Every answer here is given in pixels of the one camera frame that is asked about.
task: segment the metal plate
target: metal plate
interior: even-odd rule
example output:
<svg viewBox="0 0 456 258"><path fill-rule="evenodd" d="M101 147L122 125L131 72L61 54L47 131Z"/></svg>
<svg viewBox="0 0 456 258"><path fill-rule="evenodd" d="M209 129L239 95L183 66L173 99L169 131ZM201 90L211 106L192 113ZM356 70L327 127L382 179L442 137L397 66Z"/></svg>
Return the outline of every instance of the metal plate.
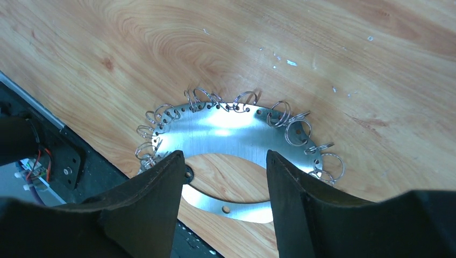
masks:
<svg viewBox="0 0 456 258"><path fill-rule="evenodd" d="M158 150L156 157L165 157L177 149L182 150L186 157L194 155L219 153L233 155L266 168L266 154L269 149L279 152L300 170L309 173L314 170L314 160L318 160L317 168L322 169L322 157L319 151L304 154L304 151L315 144L304 133L301 123L294 123L290 128L290 140L295 143L307 141L303 146L292 146L285 140L285 126L273 128L267 125L267 114L272 114L271 121L277 121L283 115L280 111L253 105L245 105L249 112L227 112L222 108L209 108L210 103L198 103L198 111L192 112L190 105L176 106L163 113L162 121L171 121L177 110L177 116L162 128L155 128ZM184 186L182 197L191 205L204 211L220 216L255 223L268 223L273 220L270 202L231 203L212 198L194 189ZM229 213L222 211L227 206Z"/></svg>

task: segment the wooden surface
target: wooden surface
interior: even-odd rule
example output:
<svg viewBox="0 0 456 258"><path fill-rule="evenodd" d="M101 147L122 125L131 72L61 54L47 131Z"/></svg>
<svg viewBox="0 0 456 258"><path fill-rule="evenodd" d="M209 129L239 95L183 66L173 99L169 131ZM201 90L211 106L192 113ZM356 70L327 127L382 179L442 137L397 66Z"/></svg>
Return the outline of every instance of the wooden surface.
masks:
<svg viewBox="0 0 456 258"><path fill-rule="evenodd" d="M1 0L0 17L1 71L129 176L144 112L199 85L311 110L313 140L347 163L336 187L355 196L456 188L453 0ZM204 191L268 198L255 165L188 162ZM179 218L227 257L277 256L273 224L185 201Z"/></svg>

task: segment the red wire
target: red wire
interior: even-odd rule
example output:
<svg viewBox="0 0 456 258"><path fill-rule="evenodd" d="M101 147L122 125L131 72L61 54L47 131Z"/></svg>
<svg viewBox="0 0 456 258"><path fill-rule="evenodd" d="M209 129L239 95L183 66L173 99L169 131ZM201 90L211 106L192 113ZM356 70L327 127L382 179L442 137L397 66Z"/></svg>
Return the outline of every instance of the red wire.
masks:
<svg viewBox="0 0 456 258"><path fill-rule="evenodd" d="M51 151L48 150L47 148L44 149L45 152L49 155L49 164L47 165L47 173L46 173L46 182L49 183L49 177L51 175L51 162L52 162L52 154Z"/></svg>
<svg viewBox="0 0 456 258"><path fill-rule="evenodd" d="M28 179L28 178L30 177L30 175L33 173L33 171L35 170L35 166L37 165L38 161L40 160L40 157L41 157L41 151L38 150L38 157L37 157L37 159L35 160L35 163L33 164L32 169L31 169L30 172L27 174L27 176L25 177L25 179Z"/></svg>

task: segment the black cylinder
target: black cylinder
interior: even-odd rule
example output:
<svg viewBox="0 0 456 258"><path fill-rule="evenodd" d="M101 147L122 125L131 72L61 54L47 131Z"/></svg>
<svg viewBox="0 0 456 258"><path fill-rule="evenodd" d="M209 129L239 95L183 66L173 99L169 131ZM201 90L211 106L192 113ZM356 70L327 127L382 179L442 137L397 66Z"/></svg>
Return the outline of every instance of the black cylinder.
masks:
<svg viewBox="0 0 456 258"><path fill-rule="evenodd" d="M0 118L0 166L34 156L39 145L38 124L21 117Z"/></svg>

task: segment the bolt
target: bolt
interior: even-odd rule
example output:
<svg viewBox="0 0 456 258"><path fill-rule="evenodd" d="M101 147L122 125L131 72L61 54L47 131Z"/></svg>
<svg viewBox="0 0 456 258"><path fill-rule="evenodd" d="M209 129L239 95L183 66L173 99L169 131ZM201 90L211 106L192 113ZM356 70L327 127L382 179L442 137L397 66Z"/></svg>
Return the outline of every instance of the bolt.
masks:
<svg viewBox="0 0 456 258"><path fill-rule="evenodd" d="M72 172L73 172L73 171L72 171L71 168L69 168L69 167L63 169L63 173L64 173L65 175L69 175L69 174L71 174Z"/></svg>

